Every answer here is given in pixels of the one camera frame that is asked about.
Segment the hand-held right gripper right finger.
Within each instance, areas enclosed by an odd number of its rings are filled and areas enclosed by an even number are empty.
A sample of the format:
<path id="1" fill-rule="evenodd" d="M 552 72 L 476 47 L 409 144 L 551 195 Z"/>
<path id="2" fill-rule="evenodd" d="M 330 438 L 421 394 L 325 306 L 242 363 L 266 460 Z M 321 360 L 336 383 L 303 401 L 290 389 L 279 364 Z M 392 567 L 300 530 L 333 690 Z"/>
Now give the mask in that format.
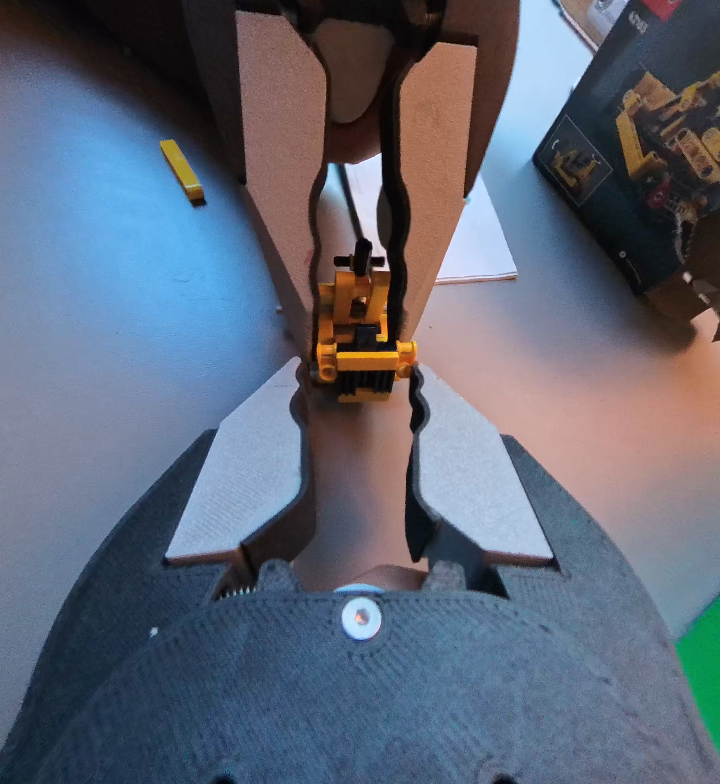
<path id="1" fill-rule="evenodd" d="M 500 432 L 424 363 L 410 378 L 405 538 L 413 562 L 463 567 L 553 559 Z"/>

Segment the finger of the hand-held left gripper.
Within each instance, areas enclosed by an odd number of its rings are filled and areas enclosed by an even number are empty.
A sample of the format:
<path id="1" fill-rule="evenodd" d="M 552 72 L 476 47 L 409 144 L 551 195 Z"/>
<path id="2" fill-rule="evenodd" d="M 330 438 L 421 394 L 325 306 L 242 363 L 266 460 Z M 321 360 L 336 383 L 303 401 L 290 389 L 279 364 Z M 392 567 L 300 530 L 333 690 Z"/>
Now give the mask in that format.
<path id="1" fill-rule="evenodd" d="M 247 199 L 297 350 L 310 361 L 314 188 L 326 173 L 326 72 L 285 16 L 237 11 L 236 31 Z"/>
<path id="2" fill-rule="evenodd" d="M 435 43 L 380 109 L 388 326 L 410 340 L 464 207 L 476 47 Z"/>

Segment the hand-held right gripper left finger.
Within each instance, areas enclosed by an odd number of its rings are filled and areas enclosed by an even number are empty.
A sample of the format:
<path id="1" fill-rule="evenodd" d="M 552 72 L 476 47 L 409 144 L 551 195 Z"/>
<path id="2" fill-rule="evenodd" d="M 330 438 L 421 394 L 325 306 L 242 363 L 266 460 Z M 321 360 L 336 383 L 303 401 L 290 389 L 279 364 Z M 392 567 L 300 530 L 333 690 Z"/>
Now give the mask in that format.
<path id="1" fill-rule="evenodd" d="M 316 531 L 301 360 L 292 358 L 220 424 L 165 558 L 259 567 L 293 561 Z"/>

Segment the yellow lego model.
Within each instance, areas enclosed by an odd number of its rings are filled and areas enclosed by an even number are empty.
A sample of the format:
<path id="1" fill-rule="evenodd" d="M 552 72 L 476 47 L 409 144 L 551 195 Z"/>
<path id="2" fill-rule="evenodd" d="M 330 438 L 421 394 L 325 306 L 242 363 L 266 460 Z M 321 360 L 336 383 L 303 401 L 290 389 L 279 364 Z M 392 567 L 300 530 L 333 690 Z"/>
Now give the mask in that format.
<path id="1" fill-rule="evenodd" d="M 410 377 L 417 355 L 415 341 L 390 338 L 391 273 L 366 238 L 334 265 L 334 282 L 318 287 L 317 381 L 334 385 L 339 402 L 386 401 L 394 383 Z"/>

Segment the yellow lego beam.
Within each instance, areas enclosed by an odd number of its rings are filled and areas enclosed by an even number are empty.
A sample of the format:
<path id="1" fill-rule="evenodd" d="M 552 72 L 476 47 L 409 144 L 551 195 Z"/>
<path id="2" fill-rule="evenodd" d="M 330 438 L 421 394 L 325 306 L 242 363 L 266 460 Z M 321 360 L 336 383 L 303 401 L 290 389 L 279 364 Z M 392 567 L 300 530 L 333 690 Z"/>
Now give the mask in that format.
<path id="1" fill-rule="evenodd" d="M 202 184 L 175 140 L 161 140 L 159 146 L 176 180 L 191 203 L 205 200 Z"/>

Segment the dark lego set box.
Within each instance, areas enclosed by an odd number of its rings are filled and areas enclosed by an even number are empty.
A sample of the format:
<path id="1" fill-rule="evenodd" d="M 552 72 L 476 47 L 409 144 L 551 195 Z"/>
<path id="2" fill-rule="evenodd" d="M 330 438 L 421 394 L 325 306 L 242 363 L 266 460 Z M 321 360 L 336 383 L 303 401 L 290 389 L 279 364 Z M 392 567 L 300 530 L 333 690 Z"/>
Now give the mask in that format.
<path id="1" fill-rule="evenodd" d="M 720 1 L 561 6 L 598 49 L 533 162 L 635 294 L 720 340 Z"/>

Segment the white paper booklet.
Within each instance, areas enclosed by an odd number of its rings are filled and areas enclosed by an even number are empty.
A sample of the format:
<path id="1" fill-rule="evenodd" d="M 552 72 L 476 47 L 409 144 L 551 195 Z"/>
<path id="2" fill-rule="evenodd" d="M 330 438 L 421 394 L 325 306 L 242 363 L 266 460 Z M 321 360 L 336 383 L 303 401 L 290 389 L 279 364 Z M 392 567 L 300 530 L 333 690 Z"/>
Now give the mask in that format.
<path id="1" fill-rule="evenodd" d="M 322 242 L 320 281 L 333 281 L 334 257 L 346 256 L 355 249 L 358 231 L 372 242 L 373 256 L 386 256 L 377 230 L 377 201 L 381 188 L 379 154 L 356 165 L 328 165 L 317 210 Z M 517 268 L 481 175 L 464 204 L 436 283 L 516 278 Z"/>

